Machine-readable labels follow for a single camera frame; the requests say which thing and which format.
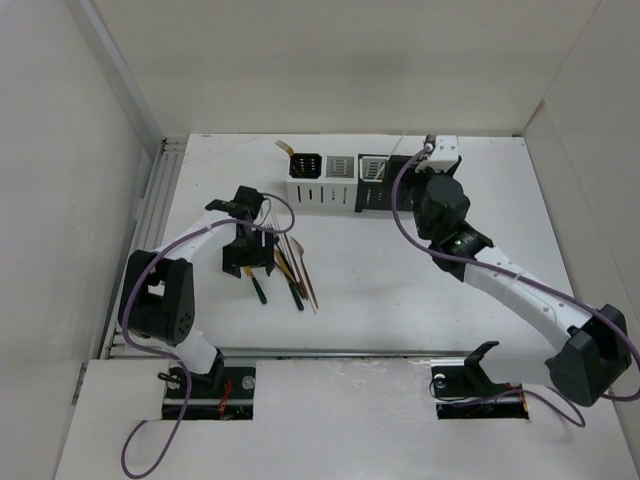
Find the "gold fork green handle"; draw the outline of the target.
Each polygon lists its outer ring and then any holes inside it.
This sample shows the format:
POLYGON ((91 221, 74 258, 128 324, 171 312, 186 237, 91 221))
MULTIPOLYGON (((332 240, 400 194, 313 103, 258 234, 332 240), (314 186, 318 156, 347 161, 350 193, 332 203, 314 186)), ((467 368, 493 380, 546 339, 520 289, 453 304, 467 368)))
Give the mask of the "gold fork green handle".
POLYGON ((281 150, 283 150, 289 157, 295 154, 293 148, 284 141, 276 140, 275 145, 278 146, 281 150))

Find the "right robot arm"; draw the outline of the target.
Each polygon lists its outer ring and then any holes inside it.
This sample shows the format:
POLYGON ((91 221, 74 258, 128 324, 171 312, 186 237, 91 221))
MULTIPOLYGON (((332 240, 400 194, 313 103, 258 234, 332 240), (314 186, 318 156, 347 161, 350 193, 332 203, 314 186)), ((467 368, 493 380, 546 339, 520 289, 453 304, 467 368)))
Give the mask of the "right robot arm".
POLYGON ((528 276, 467 222, 470 200, 452 169, 412 167, 395 178, 392 198, 408 200, 418 234, 412 242, 441 271, 493 297, 552 349, 542 357, 502 360, 489 353, 497 341, 482 343, 457 368, 470 391, 485 395, 497 384, 531 383, 589 407, 629 369, 638 350, 624 314, 610 304, 591 307, 528 276))

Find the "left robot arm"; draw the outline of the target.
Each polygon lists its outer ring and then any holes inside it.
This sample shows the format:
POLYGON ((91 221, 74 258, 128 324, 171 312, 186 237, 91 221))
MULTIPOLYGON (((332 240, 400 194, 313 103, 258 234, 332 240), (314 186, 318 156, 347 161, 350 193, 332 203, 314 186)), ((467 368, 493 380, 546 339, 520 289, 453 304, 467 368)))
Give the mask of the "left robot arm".
POLYGON ((224 382, 222 352, 195 327, 195 268, 221 256, 221 271, 239 278, 244 270, 275 266, 276 232, 258 224, 263 204, 275 197, 240 186, 233 199, 213 200, 202 216, 174 240, 130 254, 118 312, 125 342, 179 363, 201 396, 217 394, 224 382))

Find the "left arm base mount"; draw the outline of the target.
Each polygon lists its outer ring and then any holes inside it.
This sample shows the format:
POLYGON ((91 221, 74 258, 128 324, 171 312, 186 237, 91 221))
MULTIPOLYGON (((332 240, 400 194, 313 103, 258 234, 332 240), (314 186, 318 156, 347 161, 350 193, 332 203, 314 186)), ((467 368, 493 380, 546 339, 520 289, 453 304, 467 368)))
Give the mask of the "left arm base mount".
MULTIPOLYGON (((179 367, 159 373, 166 389, 161 407, 163 420, 177 420, 186 394, 186 376, 179 367)), ((202 376, 192 375, 192 391, 185 420, 245 421, 252 420, 256 368, 225 367, 221 380, 212 383, 202 376)))

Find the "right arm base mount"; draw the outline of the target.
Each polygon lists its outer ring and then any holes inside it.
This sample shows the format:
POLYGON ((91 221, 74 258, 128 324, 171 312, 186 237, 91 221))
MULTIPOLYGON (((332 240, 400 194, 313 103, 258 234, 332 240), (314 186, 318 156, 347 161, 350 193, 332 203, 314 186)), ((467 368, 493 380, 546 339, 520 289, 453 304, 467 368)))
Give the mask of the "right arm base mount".
POLYGON ((494 383, 465 365, 433 365, 429 392, 439 420, 528 420, 522 385, 494 383))

